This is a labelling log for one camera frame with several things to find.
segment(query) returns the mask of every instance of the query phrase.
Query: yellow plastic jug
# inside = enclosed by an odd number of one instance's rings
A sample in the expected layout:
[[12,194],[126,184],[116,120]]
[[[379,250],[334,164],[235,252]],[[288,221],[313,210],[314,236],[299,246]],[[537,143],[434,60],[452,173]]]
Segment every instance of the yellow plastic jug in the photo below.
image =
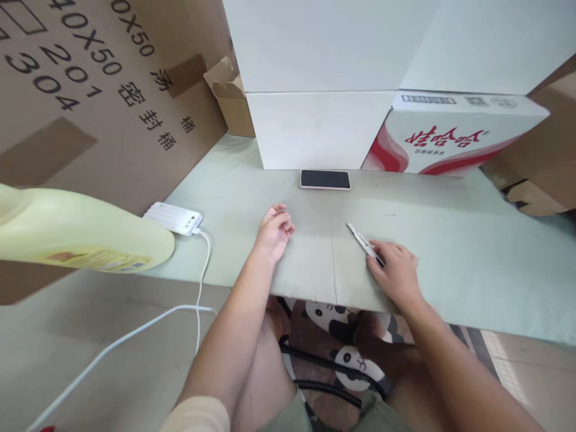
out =
[[113,273],[166,261],[174,235],[156,221],[56,189],[0,184],[0,259]]

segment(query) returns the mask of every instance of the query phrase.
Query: red printed logo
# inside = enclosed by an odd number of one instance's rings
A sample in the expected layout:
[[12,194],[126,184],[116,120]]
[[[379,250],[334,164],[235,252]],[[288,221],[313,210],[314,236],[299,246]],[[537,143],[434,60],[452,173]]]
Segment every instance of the red printed logo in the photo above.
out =
[[414,144],[414,147],[426,147],[429,142],[433,143],[435,147],[444,147],[448,141],[454,141],[458,143],[458,147],[466,147],[472,142],[479,142],[479,136],[484,132],[484,129],[481,129],[470,136],[461,136],[456,138],[454,135],[456,132],[455,127],[443,134],[437,134],[436,130],[437,127],[432,126],[432,129],[430,129],[429,132],[420,131],[418,134],[413,133],[410,138],[405,140],[405,142]]

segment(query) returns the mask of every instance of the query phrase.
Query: tiled floor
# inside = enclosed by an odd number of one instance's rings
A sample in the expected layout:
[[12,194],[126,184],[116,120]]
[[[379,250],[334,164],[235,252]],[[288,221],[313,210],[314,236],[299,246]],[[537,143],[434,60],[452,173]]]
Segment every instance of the tiled floor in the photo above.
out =
[[[205,286],[202,304],[220,308],[228,293]],[[23,430],[110,342],[196,296],[196,284],[76,272],[17,306],[0,307],[0,431]],[[212,320],[202,315],[203,333]],[[504,386],[548,432],[574,430],[576,354],[482,333]],[[53,415],[57,431],[158,431],[195,340],[194,313],[179,311],[118,347]]]

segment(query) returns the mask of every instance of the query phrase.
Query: foot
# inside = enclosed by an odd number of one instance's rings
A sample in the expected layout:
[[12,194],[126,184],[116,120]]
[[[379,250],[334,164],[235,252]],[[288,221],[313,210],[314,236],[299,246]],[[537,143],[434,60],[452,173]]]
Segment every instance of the foot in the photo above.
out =
[[383,343],[385,335],[386,329],[376,313],[364,311],[354,333],[354,345],[362,357],[370,359],[371,354],[373,354],[373,347]]

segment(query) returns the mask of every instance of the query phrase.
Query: left hand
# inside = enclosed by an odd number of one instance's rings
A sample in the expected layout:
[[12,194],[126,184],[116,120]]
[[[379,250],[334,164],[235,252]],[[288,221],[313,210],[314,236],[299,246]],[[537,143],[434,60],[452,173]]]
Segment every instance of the left hand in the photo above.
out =
[[294,225],[284,204],[275,204],[268,209],[258,229],[253,251],[270,258],[276,264],[286,249]]

